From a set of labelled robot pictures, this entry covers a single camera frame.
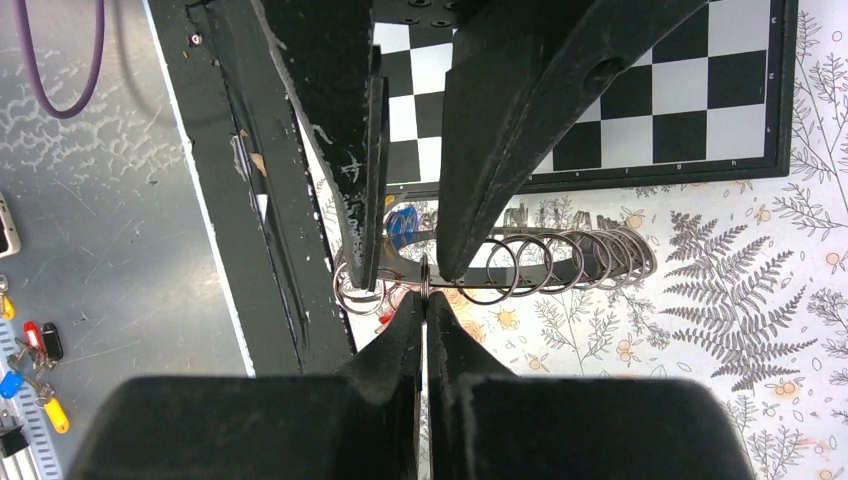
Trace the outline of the key with red tag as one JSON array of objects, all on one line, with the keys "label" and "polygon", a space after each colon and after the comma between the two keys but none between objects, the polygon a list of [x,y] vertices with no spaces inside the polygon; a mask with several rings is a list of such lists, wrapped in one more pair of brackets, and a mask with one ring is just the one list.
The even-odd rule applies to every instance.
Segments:
[{"label": "key with red tag", "polygon": [[414,303],[405,302],[396,309],[386,311],[379,317],[379,326],[375,329],[375,332],[381,334],[395,321],[408,321],[414,312],[414,307]]}]

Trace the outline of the key organiser with rings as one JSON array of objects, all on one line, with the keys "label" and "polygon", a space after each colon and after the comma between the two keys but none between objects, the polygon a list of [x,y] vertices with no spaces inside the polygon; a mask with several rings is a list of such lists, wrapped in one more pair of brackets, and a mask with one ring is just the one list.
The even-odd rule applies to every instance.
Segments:
[{"label": "key organiser with rings", "polygon": [[448,279],[436,262],[434,212],[412,206],[391,211],[379,238],[379,264],[373,289],[357,289],[341,253],[333,260],[333,293],[348,313],[369,315],[392,309],[406,290],[423,296],[437,289],[470,299],[492,293],[492,302],[569,290],[619,290],[653,275],[658,266],[650,243],[634,229],[603,215],[578,211],[564,224],[552,222],[555,206],[542,205],[538,224],[528,224],[520,204],[504,213],[475,253],[469,268]]}]

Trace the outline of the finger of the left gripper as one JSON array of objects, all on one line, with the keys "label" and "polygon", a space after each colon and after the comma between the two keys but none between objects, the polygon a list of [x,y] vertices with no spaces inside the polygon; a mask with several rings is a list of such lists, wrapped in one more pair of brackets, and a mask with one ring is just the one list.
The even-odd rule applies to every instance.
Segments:
[{"label": "finger of the left gripper", "polygon": [[389,85],[371,1],[256,1],[302,131],[327,178],[351,283],[376,286],[389,148]]},{"label": "finger of the left gripper", "polygon": [[698,1],[485,1],[445,81],[437,262],[462,277],[511,198],[615,78]]}]

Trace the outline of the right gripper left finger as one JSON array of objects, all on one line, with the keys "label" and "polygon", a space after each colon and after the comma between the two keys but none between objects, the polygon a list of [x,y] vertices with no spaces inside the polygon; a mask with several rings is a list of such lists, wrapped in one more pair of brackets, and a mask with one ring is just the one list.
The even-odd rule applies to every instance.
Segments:
[{"label": "right gripper left finger", "polygon": [[414,479],[424,317],[329,374],[149,376],[107,399],[72,479]]}]

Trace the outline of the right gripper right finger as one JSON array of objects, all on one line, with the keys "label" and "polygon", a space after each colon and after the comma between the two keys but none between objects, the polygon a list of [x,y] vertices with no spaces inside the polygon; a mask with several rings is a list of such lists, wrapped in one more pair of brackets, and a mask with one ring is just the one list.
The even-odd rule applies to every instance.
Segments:
[{"label": "right gripper right finger", "polygon": [[427,301],[437,479],[749,479],[719,402],[682,379],[519,376]]}]

